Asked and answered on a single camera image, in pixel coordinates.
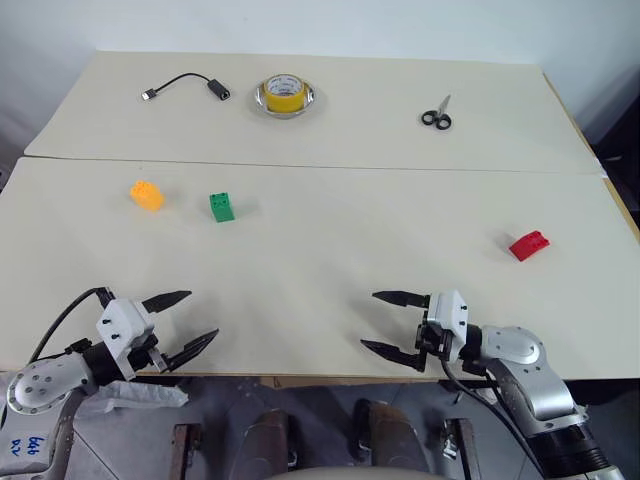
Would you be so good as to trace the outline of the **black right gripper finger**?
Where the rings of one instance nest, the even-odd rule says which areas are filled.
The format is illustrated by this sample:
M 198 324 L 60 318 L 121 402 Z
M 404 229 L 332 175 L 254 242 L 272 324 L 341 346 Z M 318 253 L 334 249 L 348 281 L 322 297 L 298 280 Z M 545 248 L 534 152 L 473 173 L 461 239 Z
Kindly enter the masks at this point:
M 361 339 L 360 343 L 387 361 L 410 367 L 418 372 L 423 371 L 423 356 L 420 353 L 409 354 L 397 346 L 373 340 Z
M 398 290 L 378 291 L 374 292 L 372 296 L 381 301 L 401 307 L 428 307 L 430 303 L 429 295 Z

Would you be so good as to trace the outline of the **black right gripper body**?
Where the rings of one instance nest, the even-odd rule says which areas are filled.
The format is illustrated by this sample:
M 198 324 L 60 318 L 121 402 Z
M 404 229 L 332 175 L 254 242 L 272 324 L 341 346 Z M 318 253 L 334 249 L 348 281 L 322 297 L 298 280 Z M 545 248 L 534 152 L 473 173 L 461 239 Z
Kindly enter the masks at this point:
M 429 305 L 417 327 L 415 348 L 418 353 L 414 368 L 420 373 L 425 371 L 429 355 L 445 362 L 450 360 L 453 333 L 442 326 L 438 313 L 443 298 L 443 294 L 429 298 Z

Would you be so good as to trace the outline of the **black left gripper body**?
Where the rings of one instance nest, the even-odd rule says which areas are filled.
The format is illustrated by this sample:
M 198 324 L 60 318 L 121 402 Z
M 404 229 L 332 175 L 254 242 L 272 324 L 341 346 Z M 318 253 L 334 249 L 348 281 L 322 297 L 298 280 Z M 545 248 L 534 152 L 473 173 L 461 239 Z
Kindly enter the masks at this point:
M 152 316 L 168 308 L 164 299 L 147 299 L 133 301 L 136 313 L 133 326 L 133 337 L 129 342 L 130 352 L 127 354 L 134 372 L 152 365 L 158 372 L 167 370 L 167 357 L 158 348 L 158 339 L 154 334 L 154 320 Z

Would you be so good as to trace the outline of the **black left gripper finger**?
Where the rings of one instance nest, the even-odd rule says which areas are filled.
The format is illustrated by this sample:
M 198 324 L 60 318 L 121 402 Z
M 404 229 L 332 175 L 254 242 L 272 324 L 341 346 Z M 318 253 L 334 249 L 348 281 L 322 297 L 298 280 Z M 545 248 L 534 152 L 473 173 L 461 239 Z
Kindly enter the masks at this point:
M 176 305 L 191 294 L 192 292 L 190 290 L 178 290 L 162 293 L 144 300 L 142 302 L 142 306 L 150 314 L 160 313 Z
M 197 357 L 219 334 L 218 329 L 205 333 L 184 345 L 181 352 L 166 358 L 166 370 L 172 372 Z

